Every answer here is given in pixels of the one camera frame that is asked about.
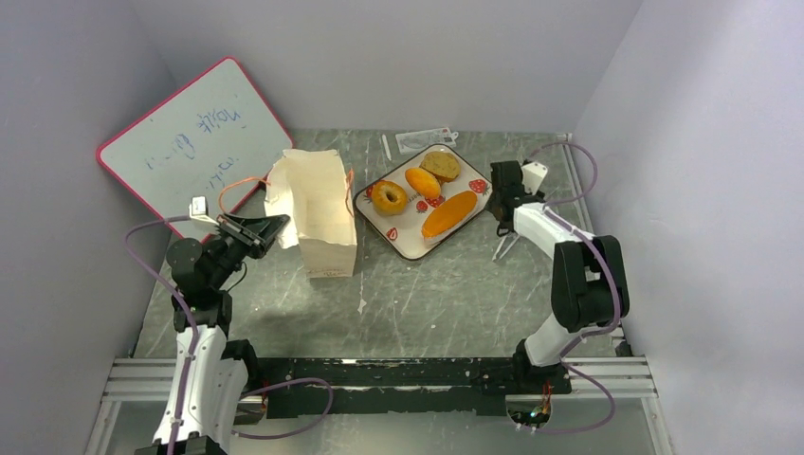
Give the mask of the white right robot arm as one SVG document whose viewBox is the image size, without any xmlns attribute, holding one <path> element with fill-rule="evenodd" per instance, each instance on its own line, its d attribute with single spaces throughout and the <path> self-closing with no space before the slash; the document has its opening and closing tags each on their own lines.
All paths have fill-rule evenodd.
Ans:
<svg viewBox="0 0 804 455">
<path fill-rule="evenodd" d="M 514 385 L 533 392 L 582 340 L 611 332 L 628 314 L 623 255 L 615 237 L 595 236 L 545 202 L 539 192 L 545 166 L 508 160 L 490 168 L 486 208 L 502 239 L 495 255 L 501 257 L 516 241 L 527 240 L 552 261 L 551 314 L 519 343 L 511 369 Z"/>
</svg>

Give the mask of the yellow fake bread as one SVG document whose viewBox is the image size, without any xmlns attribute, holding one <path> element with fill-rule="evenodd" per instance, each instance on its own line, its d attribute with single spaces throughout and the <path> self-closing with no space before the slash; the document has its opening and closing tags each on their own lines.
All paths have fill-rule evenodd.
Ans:
<svg viewBox="0 0 804 455">
<path fill-rule="evenodd" d="M 458 159 L 453 154 L 446 152 L 427 153 L 419 167 L 434 175 L 441 182 L 452 182 L 461 174 Z"/>
</svg>

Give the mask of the small orange fake bun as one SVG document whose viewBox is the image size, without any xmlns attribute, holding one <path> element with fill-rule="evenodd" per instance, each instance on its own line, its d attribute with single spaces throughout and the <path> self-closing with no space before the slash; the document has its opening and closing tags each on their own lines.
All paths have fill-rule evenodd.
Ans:
<svg viewBox="0 0 804 455">
<path fill-rule="evenodd" d="M 473 191 L 460 192 L 436 208 L 421 227 L 426 242 L 436 242 L 448 236 L 476 209 L 478 196 Z"/>
</svg>

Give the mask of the white paper bag orange handles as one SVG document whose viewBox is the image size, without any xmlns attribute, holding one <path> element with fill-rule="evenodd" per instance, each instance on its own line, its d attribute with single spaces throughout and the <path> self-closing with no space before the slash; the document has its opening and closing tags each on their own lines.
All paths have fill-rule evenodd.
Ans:
<svg viewBox="0 0 804 455">
<path fill-rule="evenodd" d="M 265 175 L 249 175 L 225 186 L 218 194 L 222 211 L 225 194 L 246 183 L 266 186 L 267 216 L 287 215 L 278 235 L 283 249 L 300 249 L 306 275 L 346 278 L 355 273 L 357 238 L 353 203 L 354 171 L 345 168 L 335 149 L 309 152 L 286 149 Z"/>
</svg>

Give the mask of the metal tongs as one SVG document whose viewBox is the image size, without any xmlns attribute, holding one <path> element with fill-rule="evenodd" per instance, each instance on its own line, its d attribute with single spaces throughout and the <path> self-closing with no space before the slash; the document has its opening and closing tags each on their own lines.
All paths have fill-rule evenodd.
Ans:
<svg viewBox="0 0 804 455">
<path fill-rule="evenodd" d="M 495 250 L 495 252 L 494 252 L 494 254 L 492 256 L 492 261 L 493 262 L 500 261 L 511 250 L 511 248 L 516 244 L 516 242 L 519 240 L 519 238 L 520 238 L 520 235 L 518 233 L 516 233 L 516 232 L 509 232 L 508 234 L 504 235 L 501 238 L 501 240 L 500 240 L 500 242 L 499 242 L 499 244 L 498 244 L 498 246 L 497 246 L 497 248 L 496 248 L 496 250 Z"/>
</svg>

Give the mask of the ring doughnut fake bread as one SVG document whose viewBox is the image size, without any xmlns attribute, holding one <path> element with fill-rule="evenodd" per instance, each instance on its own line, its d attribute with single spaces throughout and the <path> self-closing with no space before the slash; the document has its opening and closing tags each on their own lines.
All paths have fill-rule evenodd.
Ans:
<svg viewBox="0 0 804 455">
<path fill-rule="evenodd" d="M 372 185 L 371 201 L 378 214 L 395 216 L 405 210 L 408 195 L 400 185 L 388 180 L 379 180 Z"/>
</svg>

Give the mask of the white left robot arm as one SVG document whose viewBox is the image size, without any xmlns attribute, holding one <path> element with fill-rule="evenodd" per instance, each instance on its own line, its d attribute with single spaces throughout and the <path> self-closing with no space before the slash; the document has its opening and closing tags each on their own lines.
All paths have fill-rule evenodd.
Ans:
<svg viewBox="0 0 804 455">
<path fill-rule="evenodd" d="M 140 453 L 228 452 L 241 395 L 259 388 L 263 368 L 248 341 L 228 337 L 233 303 L 224 285 L 246 258 L 263 258 L 289 221 L 222 214 L 208 239 L 168 248 L 172 277 L 163 284 L 172 295 L 176 363 L 162 419 Z"/>
</svg>

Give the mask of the orange fake bread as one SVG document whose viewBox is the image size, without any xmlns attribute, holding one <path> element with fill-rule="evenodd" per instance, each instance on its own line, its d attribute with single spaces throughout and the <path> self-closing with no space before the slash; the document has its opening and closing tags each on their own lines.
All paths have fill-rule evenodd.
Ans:
<svg viewBox="0 0 804 455">
<path fill-rule="evenodd" d="M 405 178 L 413 190 L 425 199 L 437 199 L 441 196 L 441 183 L 429 171 L 420 167 L 405 170 Z"/>
</svg>

